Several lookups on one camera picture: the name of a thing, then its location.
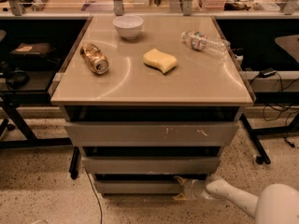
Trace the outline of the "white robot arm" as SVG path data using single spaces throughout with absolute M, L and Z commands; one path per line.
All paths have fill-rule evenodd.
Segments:
M 256 196 L 216 175 L 205 181 L 181 176 L 175 179 L 181 186 L 177 200 L 200 197 L 213 201 L 225 200 L 252 217 L 254 224 L 299 224 L 299 191 L 285 184 L 269 185 Z

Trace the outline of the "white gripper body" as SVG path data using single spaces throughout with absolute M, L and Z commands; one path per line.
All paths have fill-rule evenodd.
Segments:
M 187 200 L 211 199 L 210 193 L 206 190 L 205 180 L 187 179 L 183 184 L 183 194 Z

